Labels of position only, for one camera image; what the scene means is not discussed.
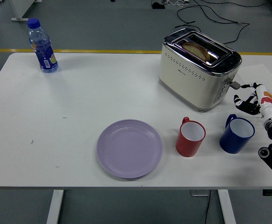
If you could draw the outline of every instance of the yellow floor line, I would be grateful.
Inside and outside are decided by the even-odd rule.
[[[54,49],[58,53],[112,53],[112,54],[161,54],[160,50],[81,50],[81,49]],[[0,52],[33,52],[32,49],[0,49]],[[269,55],[272,52],[239,52],[241,55]]]

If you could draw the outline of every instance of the bottle label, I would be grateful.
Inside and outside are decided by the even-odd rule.
[[[45,50],[37,50],[35,51],[36,56],[38,58],[41,69],[52,69],[57,66],[57,60],[55,58],[52,46]]]

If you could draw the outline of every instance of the plate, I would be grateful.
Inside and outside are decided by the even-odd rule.
[[[160,162],[163,144],[160,135],[140,120],[121,120],[100,135],[97,156],[111,174],[136,178],[148,174]]]

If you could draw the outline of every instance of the toaster slot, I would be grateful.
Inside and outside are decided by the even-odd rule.
[[[182,45],[187,42],[194,42],[200,45],[202,48],[206,49],[210,59],[208,61],[204,61],[193,55],[188,50],[184,49]],[[195,32],[191,32],[188,35],[183,36],[181,39],[176,40],[174,45],[179,49],[195,56],[197,59],[199,59],[203,63],[206,63],[207,65],[214,65],[230,54],[227,49],[222,48],[211,40],[208,40],[207,37],[201,36],[200,34]]]

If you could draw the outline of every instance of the mug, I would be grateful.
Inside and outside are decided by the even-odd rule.
[[[205,135],[205,128],[200,123],[184,117],[175,145],[176,150],[186,157],[195,155]]]
[[[231,114],[227,118],[225,131],[220,138],[220,146],[227,153],[238,153],[254,133],[255,128],[251,122]]]

